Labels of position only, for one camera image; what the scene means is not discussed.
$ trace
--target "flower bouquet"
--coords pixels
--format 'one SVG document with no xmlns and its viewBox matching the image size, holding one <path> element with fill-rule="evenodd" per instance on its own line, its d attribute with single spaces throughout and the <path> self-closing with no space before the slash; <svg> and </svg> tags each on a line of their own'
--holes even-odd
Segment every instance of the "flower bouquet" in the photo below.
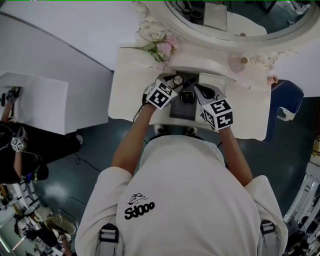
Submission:
<svg viewBox="0 0 320 256">
<path fill-rule="evenodd" d="M 178 50 L 178 40 L 173 35 L 166 35 L 163 39 L 150 42 L 143 47 L 132 48 L 151 54 L 158 62 L 156 69 L 163 71 L 167 67 L 170 57 Z"/>
</svg>

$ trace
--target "gray floor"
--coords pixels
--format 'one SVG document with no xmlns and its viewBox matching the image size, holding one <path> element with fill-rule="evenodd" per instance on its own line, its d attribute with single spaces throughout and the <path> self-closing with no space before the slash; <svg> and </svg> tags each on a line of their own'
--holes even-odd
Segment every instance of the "gray floor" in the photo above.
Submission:
<svg viewBox="0 0 320 256">
<path fill-rule="evenodd" d="M 260 1 L 269 6 L 272 1 Z M 224 1 L 230 12 L 244 16 L 258 25 L 264 27 L 268 34 L 281 31 L 289 27 L 287 21 L 295 21 L 297 13 L 288 9 L 284 3 L 278 1 L 270 10 L 265 10 L 254 1 Z"/>
<path fill-rule="evenodd" d="M 239 140 L 253 175 L 269 178 L 282 214 L 293 202 L 305 175 L 313 147 L 319 98 L 305 98 L 293 121 L 277 121 L 272 143 Z M 78 153 L 99 170 L 110 166 L 113 153 L 131 122 L 110 119 L 109 123 L 84 129 Z M 147 138 L 154 135 L 149 127 Z M 198 135 L 218 144 L 219 135 L 199 130 Z M 99 175 L 86 163 L 76 164 L 75 155 L 49 164 L 49 178 L 35 185 L 41 199 L 55 211 L 62 209 L 80 220 Z"/>
</svg>

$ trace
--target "backpack strap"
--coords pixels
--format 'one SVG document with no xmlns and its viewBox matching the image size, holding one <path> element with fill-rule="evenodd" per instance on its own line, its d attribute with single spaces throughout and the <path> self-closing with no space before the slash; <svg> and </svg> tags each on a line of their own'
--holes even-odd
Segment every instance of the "backpack strap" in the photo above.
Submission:
<svg viewBox="0 0 320 256">
<path fill-rule="evenodd" d="M 96 256 L 123 256 L 124 240 L 116 226 L 116 216 L 100 229 Z"/>
<path fill-rule="evenodd" d="M 280 231 L 272 221 L 262 220 L 257 247 L 258 256 L 277 256 L 280 252 Z"/>
</svg>

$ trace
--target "strap buckle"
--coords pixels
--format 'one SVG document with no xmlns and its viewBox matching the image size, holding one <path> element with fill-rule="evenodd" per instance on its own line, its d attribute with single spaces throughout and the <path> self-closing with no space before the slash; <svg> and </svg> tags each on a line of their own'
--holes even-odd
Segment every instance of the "strap buckle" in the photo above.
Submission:
<svg viewBox="0 0 320 256">
<path fill-rule="evenodd" d="M 261 221 L 260 230 L 262 235 L 269 234 L 276 231 L 275 224 L 270 220 Z"/>
<path fill-rule="evenodd" d="M 108 223 L 100 229 L 100 241 L 109 242 L 109 243 L 118 243 L 119 242 L 119 230 L 118 228 Z"/>
</svg>

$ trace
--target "white t-shirt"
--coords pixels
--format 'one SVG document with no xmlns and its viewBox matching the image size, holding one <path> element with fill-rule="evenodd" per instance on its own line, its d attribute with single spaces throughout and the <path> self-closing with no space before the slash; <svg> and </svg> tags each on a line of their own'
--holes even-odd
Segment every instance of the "white t-shirt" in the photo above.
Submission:
<svg viewBox="0 0 320 256">
<path fill-rule="evenodd" d="M 118 167 L 99 175 L 77 232 L 78 256 L 95 255 L 115 214 L 125 256 L 256 256 L 261 216 L 279 227 L 281 252 L 288 239 L 268 179 L 243 187 L 214 144 L 186 136 L 152 140 L 133 178 Z"/>
</svg>

